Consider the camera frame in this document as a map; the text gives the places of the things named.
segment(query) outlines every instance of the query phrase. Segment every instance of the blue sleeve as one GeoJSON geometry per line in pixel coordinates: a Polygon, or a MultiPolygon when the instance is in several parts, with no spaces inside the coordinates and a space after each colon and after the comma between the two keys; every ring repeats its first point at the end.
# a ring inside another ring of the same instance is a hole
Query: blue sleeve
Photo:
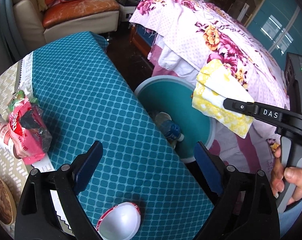
{"type": "Polygon", "coordinates": [[[280,234],[281,237],[291,228],[295,220],[299,217],[302,212],[302,200],[293,208],[278,214],[280,219],[280,234]]]}

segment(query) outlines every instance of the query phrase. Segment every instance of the polka dot fabric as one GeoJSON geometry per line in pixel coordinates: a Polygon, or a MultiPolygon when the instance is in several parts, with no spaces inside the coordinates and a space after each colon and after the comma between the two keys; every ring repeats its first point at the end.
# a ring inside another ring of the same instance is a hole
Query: polka dot fabric
{"type": "Polygon", "coordinates": [[[104,53],[104,38],[78,33],[33,54],[33,89],[53,140],[58,169],[95,140],[104,152],[78,196],[96,225],[112,206],[141,209],[133,239],[193,239],[213,205],[104,53]]]}

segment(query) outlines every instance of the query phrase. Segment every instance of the sofa leg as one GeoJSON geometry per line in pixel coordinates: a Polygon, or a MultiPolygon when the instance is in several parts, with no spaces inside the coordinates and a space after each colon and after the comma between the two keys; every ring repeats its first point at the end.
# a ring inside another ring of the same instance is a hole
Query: sofa leg
{"type": "Polygon", "coordinates": [[[111,34],[111,32],[108,32],[108,35],[107,35],[107,38],[106,38],[107,41],[111,41],[112,40],[110,34],[111,34]]]}

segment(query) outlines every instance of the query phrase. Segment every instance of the gray handle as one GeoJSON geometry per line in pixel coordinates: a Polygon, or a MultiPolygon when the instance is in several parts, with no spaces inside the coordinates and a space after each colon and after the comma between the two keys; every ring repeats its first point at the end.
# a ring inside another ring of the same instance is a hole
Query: gray handle
{"type": "MultiPolygon", "coordinates": [[[[286,137],[281,137],[281,163],[286,167],[302,168],[302,146],[292,142],[286,137]]],[[[278,194],[276,206],[278,213],[283,213],[292,197],[296,185],[288,183],[284,178],[284,190],[278,194]]]]}

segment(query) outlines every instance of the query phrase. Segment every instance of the white bowl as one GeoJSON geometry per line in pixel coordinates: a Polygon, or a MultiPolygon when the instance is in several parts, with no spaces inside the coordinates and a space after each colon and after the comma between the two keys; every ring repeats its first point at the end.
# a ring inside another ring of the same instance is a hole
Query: white bowl
{"type": "Polygon", "coordinates": [[[139,207],[134,203],[124,202],[102,215],[97,231],[103,240],[130,240],[137,233],[140,223],[139,207]]]}

